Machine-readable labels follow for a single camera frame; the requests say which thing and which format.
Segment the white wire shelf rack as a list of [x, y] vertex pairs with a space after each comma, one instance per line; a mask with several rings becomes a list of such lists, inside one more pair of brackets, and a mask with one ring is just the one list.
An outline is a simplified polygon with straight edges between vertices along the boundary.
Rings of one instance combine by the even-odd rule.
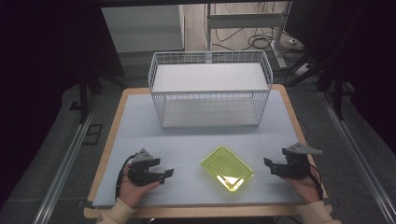
[[262, 50], [156, 52], [148, 74], [164, 128], [258, 126], [272, 84]]

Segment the yellow-green plastic tray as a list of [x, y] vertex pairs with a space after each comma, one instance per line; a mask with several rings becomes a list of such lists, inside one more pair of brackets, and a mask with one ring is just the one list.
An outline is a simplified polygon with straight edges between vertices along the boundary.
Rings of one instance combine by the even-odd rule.
[[254, 176], [253, 170], [224, 146], [216, 147], [201, 166], [230, 192], [237, 192]]

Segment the white cabinet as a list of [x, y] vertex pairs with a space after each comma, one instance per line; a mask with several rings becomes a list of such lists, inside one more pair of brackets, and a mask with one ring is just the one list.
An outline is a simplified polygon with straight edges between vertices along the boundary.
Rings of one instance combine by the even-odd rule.
[[102, 13], [118, 53], [185, 48], [182, 5], [103, 7]]

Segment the aluminium floor rail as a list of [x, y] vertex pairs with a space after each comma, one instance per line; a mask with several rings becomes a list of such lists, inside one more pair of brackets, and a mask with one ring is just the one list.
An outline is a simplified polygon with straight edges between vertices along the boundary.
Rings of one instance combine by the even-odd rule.
[[74, 135], [72, 143], [64, 154], [64, 157], [60, 163], [60, 166], [58, 167], [55, 177], [52, 179], [49, 185], [49, 189], [47, 190], [47, 193], [36, 212], [32, 224], [49, 223], [50, 217], [54, 211], [56, 203], [60, 198], [61, 192], [64, 188], [64, 184], [70, 174], [79, 149], [82, 145], [85, 134], [88, 131], [89, 126], [91, 125], [92, 116], [97, 106], [97, 103], [97, 99], [92, 100], [89, 106], [87, 117], [82, 121], [81, 124], [78, 125], [78, 130]]
[[331, 98], [326, 93], [323, 93], [321, 91], [318, 93], [318, 95], [320, 96], [337, 132], [339, 132], [339, 134], [341, 135], [346, 145], [346, 149], [349, 152], [352, 160], [355, 162], [358, 170], [360, 171], [364, 182], [366, 183], [368, 189], [371, 191], [383, 217], [388, 224], [396, 224], [396, 206], [393, 204], [393, 201], [385, 191], [383, 185], [375, 176], [372, 168], [368, 164], [367, 160], [364, 158], [358, 144], [351, 135], [348, 127], [342, 120], [338, 118], [336, 113], [333, 111]]

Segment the white power strip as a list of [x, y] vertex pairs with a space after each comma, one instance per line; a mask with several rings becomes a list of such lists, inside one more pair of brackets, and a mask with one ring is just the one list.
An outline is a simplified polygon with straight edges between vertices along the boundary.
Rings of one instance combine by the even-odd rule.
[[305, 72], [307, 72], [311, 68], [312, 68], [312, 65], [310, 63], [304, 63], [300, 68], [298, 68], [294, 72], [294, 75], [298, 77], [298, 76], [304, 74]]

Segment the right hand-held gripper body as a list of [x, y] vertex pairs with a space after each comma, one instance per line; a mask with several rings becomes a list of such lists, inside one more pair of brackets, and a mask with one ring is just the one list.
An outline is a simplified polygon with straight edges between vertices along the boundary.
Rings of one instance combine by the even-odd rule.
[[310, 162], [307, 155], [320, 155], [322, 154], [322, 151], [301, 143], [296, 143], [292, 146], [283, 148], [282, 154], [285, 156], [287, 163], [275, 163], [274, 168], [285, 169], [287, 173], [286, 177], [292, 179], [304, 179], [310, 174]]

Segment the white metal desk frame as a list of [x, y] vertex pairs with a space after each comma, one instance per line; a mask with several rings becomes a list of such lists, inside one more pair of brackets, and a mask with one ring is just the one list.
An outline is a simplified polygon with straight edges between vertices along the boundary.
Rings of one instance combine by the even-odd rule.
[[211, 5], [206, 4], [206, 49], [212, 50], [213, 29], [276, 28], [277, 33], [275, 38], [270, 41], [270, 47], [278, 66], [281, 69], [286, 68], [287, 65], [280, 53], [279, 44], [290, 12], [290, 6], [291, 1], [287, 1], [280, 13], [217, 15], [212, 14]]

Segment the black metal stand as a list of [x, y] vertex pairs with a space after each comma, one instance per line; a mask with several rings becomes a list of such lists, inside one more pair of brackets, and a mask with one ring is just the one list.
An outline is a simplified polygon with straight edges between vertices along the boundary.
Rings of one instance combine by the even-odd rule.
[[78, 77], [79, 102], [71, 104], [70, 109], [80, 111], [80, 123], [83, 123], [88, 117], [88, 91], [91, 91], [92, 94], [101, 94], [103, 91], [99, 76], [97, 69], [91, 69], [82, 71]]
[[332, 109], [336, 117], [343, 120], [342, 113], [342, 98], [344, 95], [350, 95], [350, 91], [343, 89], [343, 71], [340, 65], [326, 61], [313, 65], [306, 72], [297, 76], [296, 78], [286, 83], [287, 87], [295, 86], [303, 80], [319, 74], [316, 88], [318, 91], [327, 91], [330, 86], [333, 86], [332, 91]]

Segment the person's right hand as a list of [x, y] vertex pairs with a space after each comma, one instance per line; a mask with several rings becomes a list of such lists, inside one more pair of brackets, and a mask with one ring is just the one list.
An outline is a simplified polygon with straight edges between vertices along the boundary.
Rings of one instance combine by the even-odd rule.
[[317, 186], [310, 176], [304, 179], [292, 179], [283, 177], [295, 190], [297, 195], [303, 200], [305, 204], [316, 203], [320, 201]]

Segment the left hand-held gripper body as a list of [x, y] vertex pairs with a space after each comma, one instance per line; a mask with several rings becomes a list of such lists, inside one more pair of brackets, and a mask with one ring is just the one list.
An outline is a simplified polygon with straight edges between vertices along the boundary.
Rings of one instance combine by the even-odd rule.
[[157, 177], [160, 173], [151, 173], [147, 167], [147, 162], [153, 160], [153, 156], [144, 148], [138, 151], [132, 158], [128, 178], [138, 187], [146, 186], [153, 182], [158, 182]]

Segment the person's left hand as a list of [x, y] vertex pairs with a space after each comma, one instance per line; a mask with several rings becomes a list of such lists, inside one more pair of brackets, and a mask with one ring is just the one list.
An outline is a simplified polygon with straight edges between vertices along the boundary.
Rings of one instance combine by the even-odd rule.
[[149, 191], [160, 186], [159, 182], [153, 182], [143, 187], [136, 186], [129, 178], [128, 173], [131, 164], [127, 163], [121, 175], [119, 198], [129, 207], [134, 208], [141, 198]]

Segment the black floor plate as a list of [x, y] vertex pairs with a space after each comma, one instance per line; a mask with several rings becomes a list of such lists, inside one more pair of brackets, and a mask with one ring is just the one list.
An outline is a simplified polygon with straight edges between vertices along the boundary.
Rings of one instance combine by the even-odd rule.
[[83, 145], [95, 146], [98, 144], [101, 132], [103, 130], [102, 124], [91, 124], [83, 138]]

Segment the dark curtain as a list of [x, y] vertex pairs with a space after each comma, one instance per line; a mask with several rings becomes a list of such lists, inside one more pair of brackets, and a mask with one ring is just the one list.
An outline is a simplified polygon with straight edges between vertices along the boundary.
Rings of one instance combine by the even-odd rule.
[[396, 0], [294, 0], [286, 32], [323, 64], [317, 88], [336, 77], [396, 154]]
[[88, 0], [0, 0], [0, 209], [40, 149], [66, 90], [122, 72]]

